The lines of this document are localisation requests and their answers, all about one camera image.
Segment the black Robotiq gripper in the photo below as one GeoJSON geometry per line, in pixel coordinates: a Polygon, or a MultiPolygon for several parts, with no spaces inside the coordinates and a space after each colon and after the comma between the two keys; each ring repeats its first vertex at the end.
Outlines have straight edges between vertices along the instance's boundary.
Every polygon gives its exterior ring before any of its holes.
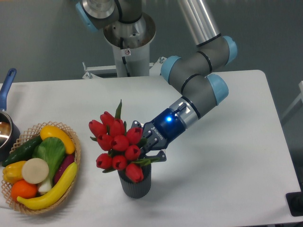
{"type": "Polygon", "coordinates": [[[165,162],[167,160],[166,154],[163,150],[185,131],[185,125],[179,116],[181,110],[165,109],[162,113],[156,116],[152,121],[145,124],[134,120],[131,128],[143,128],[143,139],[147,139],[142,151],[144,154],[152,150],[160,150],[157,155],[148,156],[144,158],[151,162],[165,162]]]}

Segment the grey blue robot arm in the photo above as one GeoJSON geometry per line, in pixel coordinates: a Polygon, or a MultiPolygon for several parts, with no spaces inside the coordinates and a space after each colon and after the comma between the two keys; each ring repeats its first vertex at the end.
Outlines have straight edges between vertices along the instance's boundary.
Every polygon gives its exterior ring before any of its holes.
{"type": "MultiPolygon", "coordinates": [[[[229,93],[224,80],[213,71],[233,61],[237,45],[222,36],[208,5],[202,0],[180,0],[178,5],[197,47],[189,59],[167,58],[160,74],[181,98],[142,129],[141,161],[166,160],[164,149],[192,124],[219,105],[229,93]]],[[[150,74],[150,43],[156,29],[143,13],[139,0],[81,0],[76,4],[83,23],[92,31],[102,30],[112,46],[118,77],[150,74]]]]}

